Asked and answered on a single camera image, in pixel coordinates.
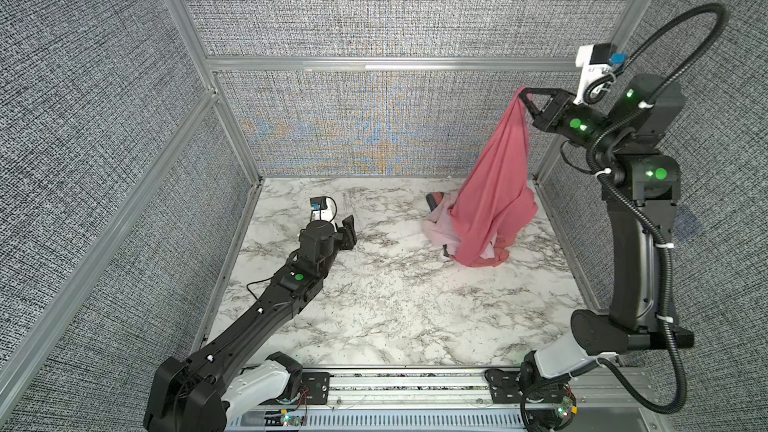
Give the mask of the dark pink cloth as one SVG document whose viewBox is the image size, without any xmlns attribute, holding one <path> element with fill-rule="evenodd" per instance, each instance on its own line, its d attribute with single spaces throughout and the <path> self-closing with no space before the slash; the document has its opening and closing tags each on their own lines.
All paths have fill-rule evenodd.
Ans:
<svg viewBox="0 0 768 432">
<path fill-rule="evenodd" d="M 535 217 L 538 206 L 528 186 L 529 127 L 516 93 L 464 181 L 450 209 L 460 243 L 452 253 L 467 267 L 494 267 Z"/>
</svg>

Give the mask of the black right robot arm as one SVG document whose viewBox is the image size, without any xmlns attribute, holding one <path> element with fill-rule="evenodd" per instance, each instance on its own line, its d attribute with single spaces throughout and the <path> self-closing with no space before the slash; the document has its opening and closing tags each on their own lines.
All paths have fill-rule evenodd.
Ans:
<svg viewBox="0 0 768 432">
<path fill-rule="evenodd" d="M 673 226 L 681 171 L 658 149 L 686 97 L 679 83 L 633 77 L 608 114 L 578 104 L 563 89 L 525 88 L 520 99 L 535 128 L 585 150 L 587 172 L 601 186 L 612 230 L 614 278 L 610 306 L 572 313 L 569 332 L 528 353 L 518 381 L 540 395 L 631 351 L 667 350 L 678 389 L 685 389 L 681 351 L 695 335 L 679 324 L 672 292 Z"/>
</svg>

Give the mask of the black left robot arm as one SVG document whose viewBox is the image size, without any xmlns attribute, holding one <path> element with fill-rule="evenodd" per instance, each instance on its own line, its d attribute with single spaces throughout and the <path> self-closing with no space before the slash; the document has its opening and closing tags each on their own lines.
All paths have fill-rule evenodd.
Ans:
<svg viewBox="0 0 768 432">
<path fill-rule="evenodd" d="M 299 247 L 271 277 L 255 303 L 206 346 L 156 370 L 143 426 L 148 431 L 223 431 L 251 408 L 299 393 L 302 365 L 284 353 L 244 368 L 254 353 L 322 290 L 341 251 L 357 243 L 355 221 L 307 224 Z"/>
</svg>

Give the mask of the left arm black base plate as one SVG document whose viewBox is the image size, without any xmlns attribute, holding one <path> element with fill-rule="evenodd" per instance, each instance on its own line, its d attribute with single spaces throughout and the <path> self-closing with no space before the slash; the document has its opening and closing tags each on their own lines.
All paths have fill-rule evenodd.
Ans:
<svg viewBox="0 0 768 432">
<path fill-rule="evenodd" d="M 285 391 L 277 398 L 263 402 L 263 405 L 299 407 L 326 405 L 330 391 L 331 375 L 327 372 L 303 372 L 301 377 L 290 377 Z"/>
</svg>

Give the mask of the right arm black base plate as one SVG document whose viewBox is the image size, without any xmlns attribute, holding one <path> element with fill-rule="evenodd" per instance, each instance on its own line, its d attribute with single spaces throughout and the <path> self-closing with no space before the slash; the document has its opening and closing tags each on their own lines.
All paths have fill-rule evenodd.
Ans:
<svg viewBox="0 0 768 432">
<path fill-rule="evenodd" d="M 534 390 L 526 395 L 528 404 L 555 404 L 566 397 L 574 398 L 565 383 L 548 383 L 546 378 L 527 369 L 489 368 L 483 372 L 483 379 L 494 404 L 520 404 L 524 392 L 531 387 Z"/>
</svg>

